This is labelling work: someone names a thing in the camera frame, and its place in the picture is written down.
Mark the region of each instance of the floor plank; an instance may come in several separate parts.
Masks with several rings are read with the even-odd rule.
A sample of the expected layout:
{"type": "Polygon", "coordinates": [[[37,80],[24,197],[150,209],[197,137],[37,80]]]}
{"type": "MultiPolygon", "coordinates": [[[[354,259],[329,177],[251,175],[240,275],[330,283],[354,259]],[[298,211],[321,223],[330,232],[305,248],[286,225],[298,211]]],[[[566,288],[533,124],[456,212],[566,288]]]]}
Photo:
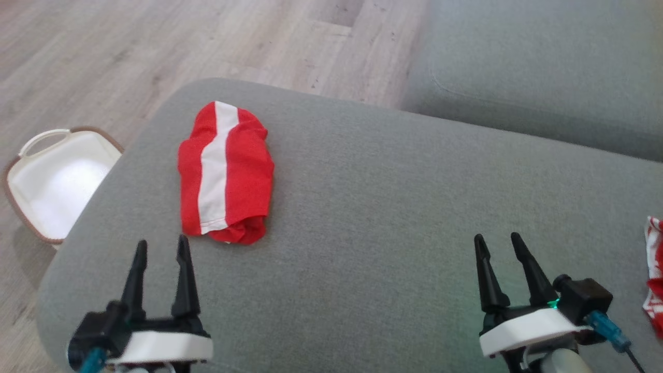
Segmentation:
{"type": "MultiPolygon", "coordinates": [[[[41,131],[130,145],[212,76],[397,108],[426,0],[0,0],[0,163],[41,131]]],[[[34,324],[54,256],[0,196],[0,372],[53,372],[34,324]]]]}

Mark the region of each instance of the red and white patterned cloth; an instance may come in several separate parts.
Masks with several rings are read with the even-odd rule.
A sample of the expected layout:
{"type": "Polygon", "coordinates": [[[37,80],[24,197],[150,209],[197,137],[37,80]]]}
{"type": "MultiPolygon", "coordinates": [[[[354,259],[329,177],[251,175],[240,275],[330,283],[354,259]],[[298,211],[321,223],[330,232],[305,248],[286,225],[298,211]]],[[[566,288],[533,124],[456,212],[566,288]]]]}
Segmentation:
{"type": "Polygon", "coordinates": [[[644,227],[647,242],[647,266],[649,267],[649,294],[642,308],[652,319],[658,338],[663,338],[663,223],[657,218],[648,217],[644,227]]]}
{"type": "Polygon", "coordinates": [[[265,235],[274,163],[267,130],[247,110],[215,101],[180,145],[182,230],[252,244],[265,235]]]}

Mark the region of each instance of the laundry basket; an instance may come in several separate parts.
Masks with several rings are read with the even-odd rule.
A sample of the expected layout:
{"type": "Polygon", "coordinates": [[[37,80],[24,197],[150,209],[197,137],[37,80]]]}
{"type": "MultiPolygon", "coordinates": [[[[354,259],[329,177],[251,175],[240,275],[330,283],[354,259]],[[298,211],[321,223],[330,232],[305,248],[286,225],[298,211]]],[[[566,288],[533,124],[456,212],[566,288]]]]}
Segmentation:
{"type": "Polygon", "coordinates": [[[122,152],[98,128],[46,131],[23,145],[5,169],[5,193],[25,225],[57,249],[122,152]],[[30,154],[38,142],[53,136],[61,139],[30,154]]]}

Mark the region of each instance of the gray sofa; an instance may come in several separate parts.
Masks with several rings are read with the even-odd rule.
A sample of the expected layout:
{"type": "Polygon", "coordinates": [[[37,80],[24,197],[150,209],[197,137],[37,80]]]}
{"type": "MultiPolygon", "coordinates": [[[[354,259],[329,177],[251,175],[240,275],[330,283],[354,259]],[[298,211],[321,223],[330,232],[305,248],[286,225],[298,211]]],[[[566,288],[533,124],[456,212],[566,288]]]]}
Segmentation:
{"type": "MultiPolygon", "coordinates": [[[[520,232],[554,277],[593,277],[649,372],[663,366],[641,305],[643,225],[660,214],[663,164],[500,129],[211,79],[175,93],[108,174],[49,267],[40,337],[64,351],[83,315],[120,296],[149,243],[145,309],[167,315],[180,225],[177,149],[220,100],[269,130],[267,235],[251,247],[192,238],[215,355],[194,372],[506,372],[483,358],[473,237],[505,293],[526,304],[509,242],[520,232]]],[[[596,372],[631,372],[608,344],[596,372]]]]}
{"type": "Polygon", "coordinates": [[[403,108],[663,161],[659,0],[431,0],[403,108]]]}

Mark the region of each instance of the gray ottoman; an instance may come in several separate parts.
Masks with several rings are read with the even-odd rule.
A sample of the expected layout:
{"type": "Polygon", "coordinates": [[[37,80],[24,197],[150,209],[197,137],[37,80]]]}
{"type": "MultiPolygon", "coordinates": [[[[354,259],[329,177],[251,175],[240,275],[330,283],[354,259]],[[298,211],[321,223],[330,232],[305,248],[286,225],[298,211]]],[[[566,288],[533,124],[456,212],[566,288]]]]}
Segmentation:
{"type": "Polygon", "coordinates": [[[663,161],[659,0],[431,0],[408,111],[663,161]]]}
{"type": "MultiPolygon", "coordinates": [[[[63,369],[87,311],[122,293],[149,243],[145,309],[167,315],[180,233],[177,149],[221,100],[270,131],[268,233],[250,247],[192,238],[215,356],[196,372],[506,372],[481,355],[473,237],[513,303],[529,298],[509,234],[550,277],[593,277],[651,372],[663,355],[640,306],[643,224],[663,211],[663,165],[474,125],[221,79],[182,88],[126,150],[42,282],[38,328],[63,369]]],[[[596,372],[628,372],[609,345],[596,372]]]]}

